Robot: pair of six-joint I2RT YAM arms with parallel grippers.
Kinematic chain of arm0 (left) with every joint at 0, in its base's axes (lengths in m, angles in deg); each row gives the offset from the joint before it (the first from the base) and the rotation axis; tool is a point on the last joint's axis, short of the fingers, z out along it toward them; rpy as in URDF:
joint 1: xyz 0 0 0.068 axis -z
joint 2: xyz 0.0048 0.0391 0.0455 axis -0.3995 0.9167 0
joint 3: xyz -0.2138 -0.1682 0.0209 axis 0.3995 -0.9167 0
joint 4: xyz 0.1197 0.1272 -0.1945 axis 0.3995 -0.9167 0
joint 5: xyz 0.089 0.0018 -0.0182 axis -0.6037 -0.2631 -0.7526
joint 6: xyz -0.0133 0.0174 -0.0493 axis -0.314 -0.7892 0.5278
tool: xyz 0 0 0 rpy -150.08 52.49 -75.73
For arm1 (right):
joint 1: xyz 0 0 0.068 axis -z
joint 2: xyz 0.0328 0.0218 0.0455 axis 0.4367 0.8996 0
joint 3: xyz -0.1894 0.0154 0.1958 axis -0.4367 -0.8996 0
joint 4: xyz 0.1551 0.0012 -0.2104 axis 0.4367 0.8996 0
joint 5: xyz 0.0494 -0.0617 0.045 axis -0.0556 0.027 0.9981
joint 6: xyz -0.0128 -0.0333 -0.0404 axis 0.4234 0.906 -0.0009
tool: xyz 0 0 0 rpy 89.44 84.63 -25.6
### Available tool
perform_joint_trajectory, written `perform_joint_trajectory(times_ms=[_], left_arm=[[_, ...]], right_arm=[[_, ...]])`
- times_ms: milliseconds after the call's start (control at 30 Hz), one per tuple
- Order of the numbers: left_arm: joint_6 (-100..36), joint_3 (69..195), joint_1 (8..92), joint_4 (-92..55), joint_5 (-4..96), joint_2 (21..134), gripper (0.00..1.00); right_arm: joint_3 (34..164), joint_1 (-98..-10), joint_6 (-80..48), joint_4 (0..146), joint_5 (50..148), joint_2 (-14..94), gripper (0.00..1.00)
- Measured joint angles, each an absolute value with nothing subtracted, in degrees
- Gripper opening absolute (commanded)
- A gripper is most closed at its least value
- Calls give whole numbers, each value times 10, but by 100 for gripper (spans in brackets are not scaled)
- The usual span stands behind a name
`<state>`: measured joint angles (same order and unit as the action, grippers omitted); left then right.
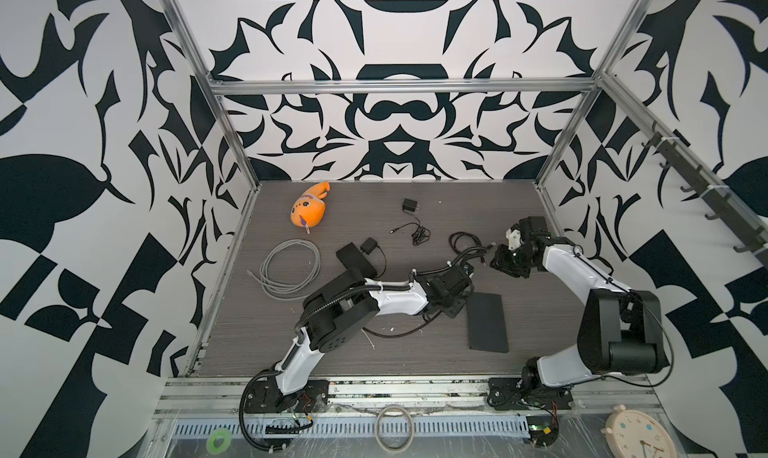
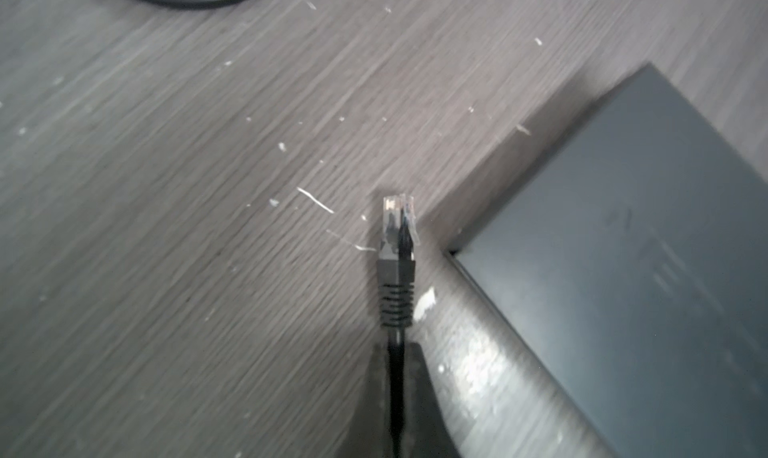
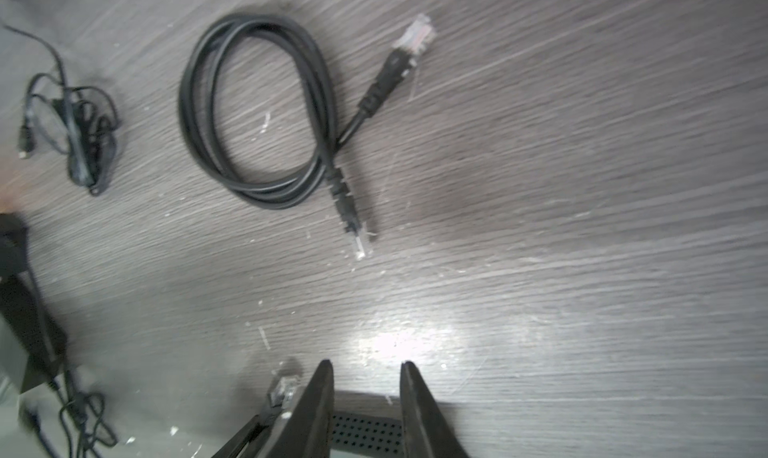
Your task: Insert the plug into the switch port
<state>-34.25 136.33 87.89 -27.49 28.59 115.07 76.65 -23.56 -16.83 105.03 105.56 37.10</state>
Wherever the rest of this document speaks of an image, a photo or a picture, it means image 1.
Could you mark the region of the black network switch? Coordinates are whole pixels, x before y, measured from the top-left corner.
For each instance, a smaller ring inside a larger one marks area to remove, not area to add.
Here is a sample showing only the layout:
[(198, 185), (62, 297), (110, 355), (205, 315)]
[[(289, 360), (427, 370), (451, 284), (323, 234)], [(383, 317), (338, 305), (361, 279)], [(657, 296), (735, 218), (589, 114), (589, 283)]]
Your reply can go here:
[(346, 269), (357, 270), (365, 278), (378, 277), (377, 269), (353, 242), (349, 242), (337, 250), (336, 257)]

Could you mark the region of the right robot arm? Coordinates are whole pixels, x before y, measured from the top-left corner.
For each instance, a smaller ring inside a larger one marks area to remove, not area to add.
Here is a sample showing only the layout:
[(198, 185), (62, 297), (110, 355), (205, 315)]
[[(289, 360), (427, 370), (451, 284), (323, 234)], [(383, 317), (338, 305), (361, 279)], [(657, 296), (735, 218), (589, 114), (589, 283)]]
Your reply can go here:
[(557, 277), (584, 304), (574, 345), (533, 358), (524, 368), (519, 388), (525, 392), (565, 390), (577, 384), (674, 369), (674, 351), (665, 343), (658, 297), (614, 279), (570, 239), (552, 234), (546, 219), (529, 216), (512, 225), (498, 245), (491, 267), (515, 278), (533, 270)]

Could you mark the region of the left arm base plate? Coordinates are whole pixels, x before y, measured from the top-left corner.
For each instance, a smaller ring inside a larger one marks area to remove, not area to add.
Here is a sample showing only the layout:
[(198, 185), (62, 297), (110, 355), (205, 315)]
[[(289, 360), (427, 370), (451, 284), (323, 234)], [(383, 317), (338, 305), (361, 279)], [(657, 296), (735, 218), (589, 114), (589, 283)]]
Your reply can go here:
[(281, 412), (311, 413), (327, 404), (330, 382), (309, 380), (299, 391), (283, 393), (276, 379), (256, 381), (245, 387), (245, 401), (241, 406), (245, 414), (266, 414)]

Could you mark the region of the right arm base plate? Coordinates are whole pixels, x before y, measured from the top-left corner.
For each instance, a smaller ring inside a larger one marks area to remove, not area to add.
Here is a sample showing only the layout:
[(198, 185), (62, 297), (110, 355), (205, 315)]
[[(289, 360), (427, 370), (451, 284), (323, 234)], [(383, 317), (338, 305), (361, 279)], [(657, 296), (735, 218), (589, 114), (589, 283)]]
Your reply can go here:
[(522, 378), (490, 378), (486, 403), (497, 411), (570, 409), (573, 401), (569, 388), (526, 387)]

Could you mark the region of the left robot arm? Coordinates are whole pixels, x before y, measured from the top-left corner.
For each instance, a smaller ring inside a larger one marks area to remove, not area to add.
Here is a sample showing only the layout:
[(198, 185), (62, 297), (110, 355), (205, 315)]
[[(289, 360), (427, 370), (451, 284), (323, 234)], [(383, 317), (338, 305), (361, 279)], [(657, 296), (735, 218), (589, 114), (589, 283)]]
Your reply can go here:
[(277, 389), (283, 395), (302, 390), (325, 354), (379, 315), (456, 316), (474, 291), (473, 272), (471, 264), (459, 261), (437, 270), (413, 270), (400, 282), (345, 271), (304, 300), (291, 347), (274, 366)]

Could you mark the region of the black rectangular box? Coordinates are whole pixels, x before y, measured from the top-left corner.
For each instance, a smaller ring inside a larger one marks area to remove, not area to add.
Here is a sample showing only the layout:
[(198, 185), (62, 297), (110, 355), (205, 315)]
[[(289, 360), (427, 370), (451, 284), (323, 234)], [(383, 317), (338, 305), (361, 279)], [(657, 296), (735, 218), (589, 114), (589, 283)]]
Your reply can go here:
[(475, 292), (466, 303), (468, 345), (471, 350), (508, 353), (509, 343), (502, 298)]

